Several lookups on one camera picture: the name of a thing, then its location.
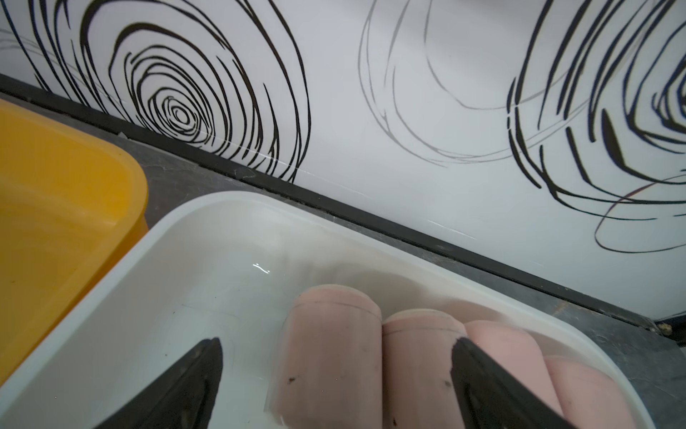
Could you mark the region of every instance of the yellow plastic container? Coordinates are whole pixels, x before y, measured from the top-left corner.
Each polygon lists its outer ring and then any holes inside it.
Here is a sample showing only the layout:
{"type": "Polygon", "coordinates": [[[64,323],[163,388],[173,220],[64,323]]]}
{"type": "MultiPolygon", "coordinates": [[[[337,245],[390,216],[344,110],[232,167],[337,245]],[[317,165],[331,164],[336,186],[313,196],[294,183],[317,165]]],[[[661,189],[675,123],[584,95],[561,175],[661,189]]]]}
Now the yellow plastic container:
{"type": "Polygon", "coordinates": [[[147,232],[126,152],[0,100],[0,384],[147,232]]]}

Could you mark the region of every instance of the tray rim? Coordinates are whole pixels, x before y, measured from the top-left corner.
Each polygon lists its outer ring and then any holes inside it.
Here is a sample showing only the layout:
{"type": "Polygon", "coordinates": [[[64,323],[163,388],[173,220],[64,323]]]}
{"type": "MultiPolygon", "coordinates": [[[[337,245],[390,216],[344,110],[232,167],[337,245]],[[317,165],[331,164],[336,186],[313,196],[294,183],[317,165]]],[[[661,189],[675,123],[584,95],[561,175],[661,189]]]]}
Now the tray rim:
{"type": "Polygon", "coordinates": [[[622,373],[614,361],[605,353],[600,346],[595,344],[588,336],[583,334],[574,326],[561,321],[549,314],[546,314],[538,309],[530,307],[516,299],[510,298],[496,290],[483,286],[475,281],[467,279],[450,270],[439,267],[431,262],[425,261],[417,256],[411,255],[398,248],[390,246],[368,237],[360,232],[346,228],[342,225],[336,224],[330,220],[321,218],[315,214],[309,213],[298,207],[287,204],[268,195],[259,194],[257,192],[247,191],[224,191],[206,194],[190,200],[174,210],[170,211],[164,218],[162,218],[150,231],[117,263],[117,265],[107,273],[100,282],[72,309],[72,311],[55,327],[55,329],[43,340],[35,350],[24,360],[22,365],[7,379],[3,386],[0,386],[0,418],[7,412],[13,403],[21,396],[21,392],[29,385],[40,370],[50,361],[53,353],[59,350],[76,331],[76,329],[83,323],[94,311],[97,306],[119,285],[119,282],[134,268],[139,260],[160,240],[166,232],[168,232],[177,222],[181,221],[186,216],[194,211],[210,207],[219,203],[226,202],[251,202],[260,205],[266,205],[274,210],[286,212],[289,215],[296,216],[302,220],[324,227],[334,233],[341,235],[349,235],[348,238],[358,241],[361,245],[370,246],[375,250],[388,254],[391,257],[404,259],[405,261],[414,265],[420,266],[425,270],[434,271],[436,275],[445,278],[448,281],[458,280],[470,288],[476,288],[489,295],[496,301],[508,307],[523,306],[532,316],[541,318],[558,329],[566,331],[570,336],[578,341],[587,344],[594,352],[599,355],[606,364],[613,368],[615,375],[620,378],[608,374],[618,384],[620,389],[628,396],[636,407],[637,412],[642,420],[643,426],[647,429],[654,429],[655,425],[641,400],[640,396],[634,389],[633,385],[628,381],[628,378],[622,373]]]}

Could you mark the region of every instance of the black swirl pattern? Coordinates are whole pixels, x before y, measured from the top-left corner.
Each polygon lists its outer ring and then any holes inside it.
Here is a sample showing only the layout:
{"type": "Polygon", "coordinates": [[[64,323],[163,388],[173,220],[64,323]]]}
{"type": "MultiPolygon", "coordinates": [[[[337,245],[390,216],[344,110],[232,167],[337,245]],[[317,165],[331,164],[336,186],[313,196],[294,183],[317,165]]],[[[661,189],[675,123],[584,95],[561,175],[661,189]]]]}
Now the black swirl pattern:
{"type": "Polygon", "coordinates": [[[559,203],[598,216],[602,248],[686,246],[686,1],[585,0],[566,27],[559,4],[543,6],[508,95],[515,161],[559,203]],[[543,97],[522,104],[541,81],[543,97]]]}
{"type": "Polygon", "coordinates": [[[32,38],[1,2],[44,90],[295,179],[309,95],[298,45],[271,0],[215,2],[212,11],[188,0],[29,0],[32,38]]]}

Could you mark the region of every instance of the black line drawing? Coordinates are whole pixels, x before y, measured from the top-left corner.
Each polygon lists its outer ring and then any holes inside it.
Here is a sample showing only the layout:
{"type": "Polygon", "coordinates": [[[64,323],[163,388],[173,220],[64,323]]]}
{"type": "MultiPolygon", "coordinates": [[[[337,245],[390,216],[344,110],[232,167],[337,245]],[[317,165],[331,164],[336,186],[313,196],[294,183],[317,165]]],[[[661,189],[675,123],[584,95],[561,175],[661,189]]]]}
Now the black line drawing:
{"type": "MultiPolygon", "coordinates": [[[[447,166],[450,164],[471,164],[498,161],[512,157],[509,145],[501,135],[466,136],[464,124],[459,124],[459,118],[469,118],[481,126],[492,123],[494,128],[498,121],[507,115],[504,95],[498,95],[496,104],[476,105],[465,102],[459,95],[449,88],[436,69],[437,60],[445,59],[446,52],[453,46],[444,49],[442,55],[430,54],[429,36],[436,26],[436,21],[447,14],[451,20],[462,19],[460,11],[447,10],[450,6],[461,7],[466,2],[446,2],[443,0],[375,0],[364,23],[362,37],[358,51],[358,75],[367,105],[383,131],[401,148],[427,162],[447,166]],[[398,82],[399,76],[411,76],[411,82],[398,82]],[[428,132],[425,124],[431,121],[426,116],[419,118],[415,106],[403,105],[403,96],[409,86],[419,86],[426,89],[424,95],[429,103],[440,103],[446,106],[447,116],[444,121],[437,122],[434,129],[442,132],[428,132]]],[[[498,16],[502,11],[495,10],[498,16]]],[[[494,32],[492,28],[482,30],[494,32]]],[[[462,44],[479,46],[479,38],[461,41],[462,44]]],[[[452,80],[456,73],[452,71],[452,80]]],[[[551,86],[561,84],[563,76],[560,74],[551,86]]],[[[506,78],[505,85],[509,85],[511,76],[506,78]]],[[[540,88],[530,91],[523,97],[521,104],[534,102],[543,96],[543,84],[540,88]]],[[[528,136],[527,145],[535,146],[563,127],[562,121],[548,124],[536,134],[528,136]]]]}
{"type": "Polygon", "coordinates": [[[44,90],[294,181],[309,94],[272,0],[212,11],[190,0],[0,2],[0,49],[21,49],[44,90]]]}
{"type": "Polygon", "coordinates": [[[600,217],[595,242],[606,250],[686,246],[686,2],[585,0],[566,28],[547,19],[558,3],[543,6],[508,94],[515,161],[560,204],[600,217]],[[539,49],[552,34],[553,56],[539,49]],[[542,79],[543,97],[522,105],[542,79]],[[555,139],[527,143],[560,120],[555,139]]]}

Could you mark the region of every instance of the countertop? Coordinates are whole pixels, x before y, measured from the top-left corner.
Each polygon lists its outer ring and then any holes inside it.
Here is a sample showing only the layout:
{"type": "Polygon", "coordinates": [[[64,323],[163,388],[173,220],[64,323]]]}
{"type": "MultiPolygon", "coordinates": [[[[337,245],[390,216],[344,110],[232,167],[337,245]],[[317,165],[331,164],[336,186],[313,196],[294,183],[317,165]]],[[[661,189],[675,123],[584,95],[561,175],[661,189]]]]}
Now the countertop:
{"type": "Polygon", "coordinates": [[[111,134],[4,94],[0,97],[109,141],[130,153],[141,164],[147,178],[149,200],[145,219],[150,228],[175,207],[201,195],[232,190],[269,195],[418,256],[573,325],[596,342],[626,374],[658,429],[686,428],[686,356],[672,340],[271,194],[125,136],[111,134]]]}

